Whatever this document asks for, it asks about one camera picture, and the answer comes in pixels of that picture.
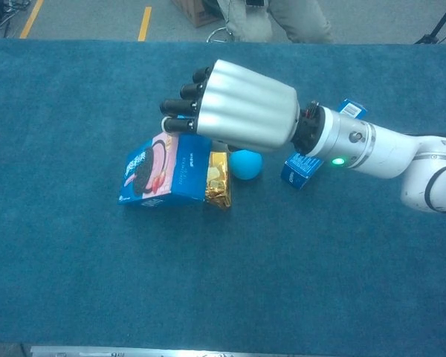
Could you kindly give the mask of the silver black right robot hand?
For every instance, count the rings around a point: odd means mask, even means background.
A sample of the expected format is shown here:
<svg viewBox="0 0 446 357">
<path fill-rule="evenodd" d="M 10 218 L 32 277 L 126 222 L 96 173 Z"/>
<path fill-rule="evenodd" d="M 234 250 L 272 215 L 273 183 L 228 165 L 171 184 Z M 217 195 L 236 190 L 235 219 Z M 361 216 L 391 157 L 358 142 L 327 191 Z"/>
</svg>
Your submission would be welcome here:
<svg viewBox="0 0 446 357">
<path fill-rule="evenodd" d="M 295 88 L 222 59 L 195 71 L 180 95 L 160 104 L 165 133 L 200 135 L 236 149 L 283 147 L 300 116 Z"/>
</svg>

